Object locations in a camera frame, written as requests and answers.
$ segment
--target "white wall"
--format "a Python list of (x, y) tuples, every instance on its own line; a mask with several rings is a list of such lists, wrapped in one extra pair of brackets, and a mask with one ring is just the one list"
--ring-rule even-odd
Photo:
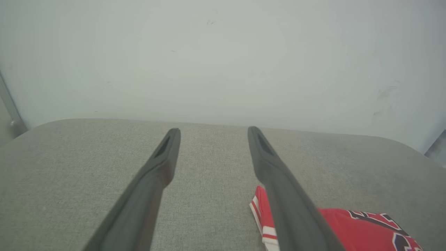
[(442, 0), (2, 0), (28, 127), (76, 117), (395, 139), (446, 126)]

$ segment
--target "gray fabric surface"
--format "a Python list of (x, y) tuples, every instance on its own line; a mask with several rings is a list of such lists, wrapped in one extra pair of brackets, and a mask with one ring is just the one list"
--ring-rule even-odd
[[(0, 250), (81, 250), (168, 129), (181, 129), (152, 250), (262, 250), (247, 128), (75, 119), (0, 148)], [(446, 170), (395, 141), (262, 129), (318, 207), (386, 212), (425, 250), (446, 244)]]

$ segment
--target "couch cushion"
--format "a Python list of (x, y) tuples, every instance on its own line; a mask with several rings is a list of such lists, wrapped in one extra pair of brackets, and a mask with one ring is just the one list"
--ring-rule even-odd
[[(247, 127), (73, 119), (0, 148), (0, 250), (81, 250), (168, 129), (181, 129), (152, 250), (264, 249)], [(262, 129), (318, 207), (386, 212), (426, 250), (446, 244), (446, 170), (377, 137)]]

